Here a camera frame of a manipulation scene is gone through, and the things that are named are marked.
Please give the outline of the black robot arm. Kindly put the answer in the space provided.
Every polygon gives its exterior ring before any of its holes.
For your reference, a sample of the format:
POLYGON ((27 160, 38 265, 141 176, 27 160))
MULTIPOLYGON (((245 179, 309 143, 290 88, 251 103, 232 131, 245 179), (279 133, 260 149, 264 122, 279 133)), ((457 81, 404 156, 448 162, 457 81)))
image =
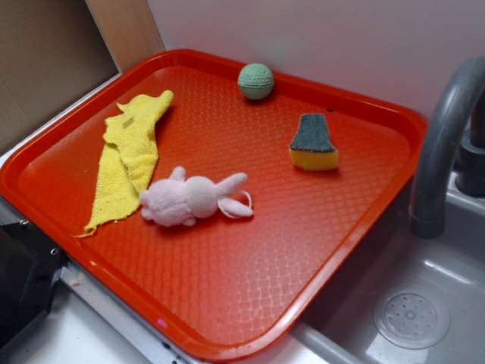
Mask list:
POLYGON ((1 351, 46 318, 65 261, 62 248, 34 223, 1 226, 1 351))

